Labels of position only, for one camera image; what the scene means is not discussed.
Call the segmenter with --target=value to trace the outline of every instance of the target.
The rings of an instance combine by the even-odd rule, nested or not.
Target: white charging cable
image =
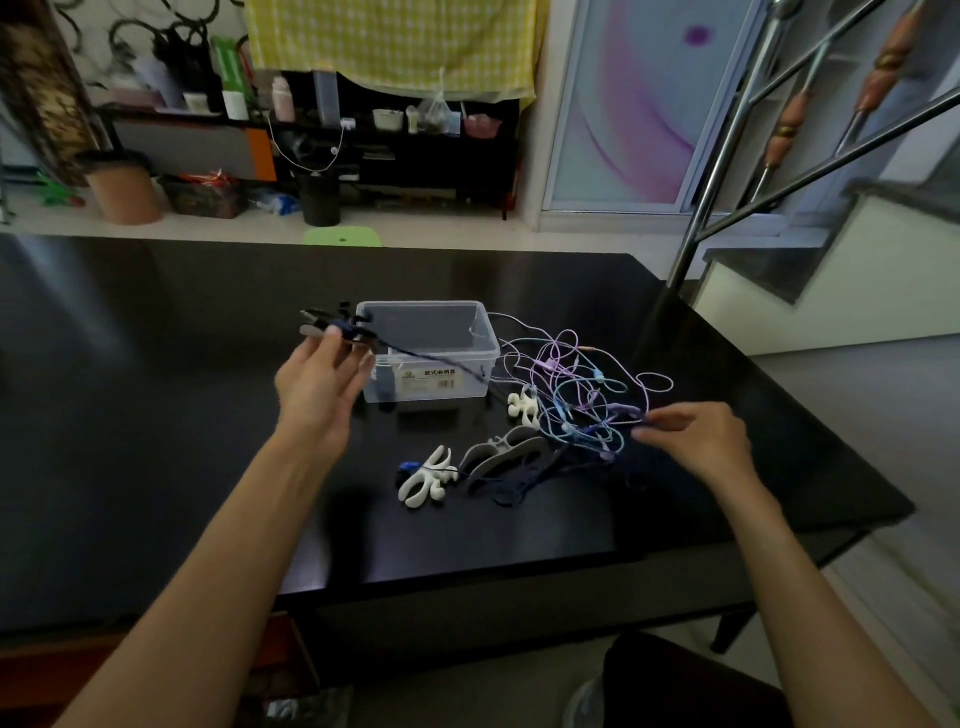
[[[326,170],[328,170],[330,167],[333,166],[334,162],[337,161],[337,157],[340,156],[340,150],[344,148],[344,134],[347,132],[347,125],[344,124],[343,121],[341,121],[340,122],[340,141],[337,143],[337,146],[333,148],[333,159],[330,160],[330,163],[323,169],[310,169],[309,167],[304,167],[302,164],[297,164],[292,159],[290,159],[285,154],[283,154],[283,150],[280,149],[280,145],[276,143],[276,137],[274,136],[274,125],[270,123],[269,111],[267,111],[266,116],[267,116],[267,126],[270,127],[270,138],[273,140],[276,150],[280,152],[281,157],[283,157],[284,159],[286,159],[288,162],[293,164],[295,167],[298,167],[299,169],[305,170],[307,172],[313,172],[314,174],[325,172]]]

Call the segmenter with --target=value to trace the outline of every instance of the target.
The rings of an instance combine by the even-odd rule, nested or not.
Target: brown trash can
[[[146,225],[163,217],[143,155],[92,151],[78,154],[76,160],[107,222]]]

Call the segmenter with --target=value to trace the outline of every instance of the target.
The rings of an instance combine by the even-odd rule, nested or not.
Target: black basket
[[[239,184],[211,187],[191,184],[176,177],[161,177],[159,182],[170,198],[170,208],[179,215],[229,220],[247,209],[247,198]]]

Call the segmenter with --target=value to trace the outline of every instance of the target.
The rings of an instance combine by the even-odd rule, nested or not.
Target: hand
[[[306,444],[330,464],[338,460],[347,449],[350,409],[373,362],[370,349],[346,344],[337,327],[329,327],[323,339],[307,337],[276,373],[276,436]]]
[[[747,426],[723,402],[673,404],[647,413],[640,443],[668,452],[716,494],[758,482]]]

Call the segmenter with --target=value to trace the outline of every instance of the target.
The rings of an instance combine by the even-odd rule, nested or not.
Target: forearm
[[[718,499],[796,724],[935,725],[807,556],[773,496],[759,480],[738,486]]]
[[[59,727],[229,725],[329,467],[297,443],[269,441]]]

